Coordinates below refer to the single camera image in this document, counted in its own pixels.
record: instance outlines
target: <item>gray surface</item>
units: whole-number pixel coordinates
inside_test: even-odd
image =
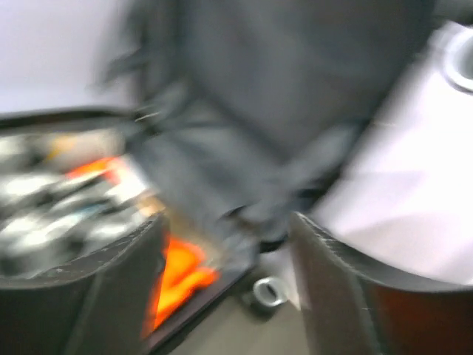
[[[302,315],[290,304],[263,323],[226,300],[172,355],[309,355]]]

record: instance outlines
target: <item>open suitcase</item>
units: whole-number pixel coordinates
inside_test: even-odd
[[[375,2],[131,1],[118,11],[117,41],[101,45],[109,65],[92,67],[102,94],[130,74],[134,100],[118,90],[119,100],[61,101],[53,90],[43,97],[49,106],[34,94],[21,105],[7,84],[28,82],[6,75],[6,134],[114,127],[166,205],[210,236],[221,263],[215,284],[142,338],[169,228],[164,216],[151,217],[89,256],[32,279],[2,280],[0,351],[167,354],[182,341],[257,265],[260,252],[285,241],[289,212],[305,210],[327,191],[423,46],[433,1]],[[110,19],[93,15],[94,1],[75,9]],[[74,39],[70,44],[87,48]]]

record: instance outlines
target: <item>gray floor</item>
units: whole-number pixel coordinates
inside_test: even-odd
[[[269,322],[246,314],[232,298],[172,355],[309,355],[301,314],[290,304]]]

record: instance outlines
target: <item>white surface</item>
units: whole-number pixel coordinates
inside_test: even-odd
[[[440,62],[432,50],[406,74],[345,181],[314,216],[382,262],[472,284],[473,96],[445,81]]]
[[[132,105],[124,80],[96,84],[129,0],[0,0],[0,115]]]

